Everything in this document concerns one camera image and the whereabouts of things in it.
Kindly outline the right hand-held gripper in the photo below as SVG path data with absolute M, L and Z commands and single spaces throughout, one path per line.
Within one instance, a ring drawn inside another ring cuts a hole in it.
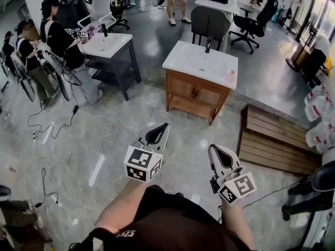
M 214 176 L 210 180 L 213 193 L 217 193 L 222 201 L 231 206 L 257 191 L 251 172 L 245 173 L 244 166 L 239 166 L 239 159 L 234 151 L 222 145 L 211 144 L 208 156 L 212 170 L 234 169 L 227 175 Z

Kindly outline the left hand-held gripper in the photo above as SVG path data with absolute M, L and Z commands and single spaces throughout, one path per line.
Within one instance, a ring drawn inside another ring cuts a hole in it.
M 168 123 L 158 123 L 140 131 L 136 141 L 128 146 L 124 158 L 124 171 L 127 177 L 150 182 L 161 170 L 170 128 Z

